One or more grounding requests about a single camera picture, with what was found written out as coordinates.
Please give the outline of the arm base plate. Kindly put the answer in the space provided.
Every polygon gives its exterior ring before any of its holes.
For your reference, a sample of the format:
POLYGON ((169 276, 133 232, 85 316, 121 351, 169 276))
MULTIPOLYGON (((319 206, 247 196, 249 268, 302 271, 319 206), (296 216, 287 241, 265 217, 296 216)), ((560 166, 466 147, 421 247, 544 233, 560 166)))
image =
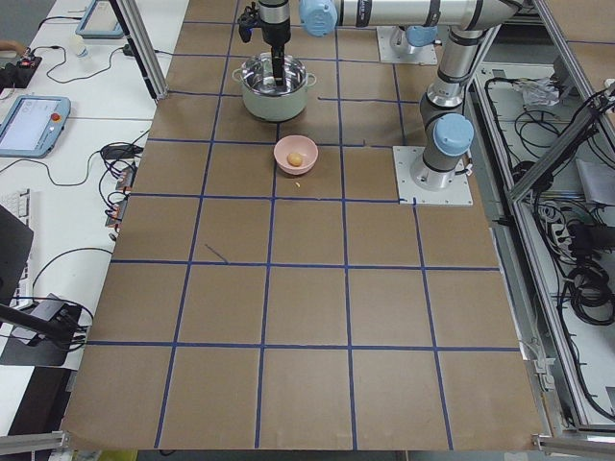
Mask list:
POLYGON ((436 65, 436 26, 378 26, 380 62, 436 65))
POLYGON ((401 205, 472 206, 469 179, 460 159, 452 171, 435 172, 423 159, 422 146, 394 146, 393 158, 401 205))

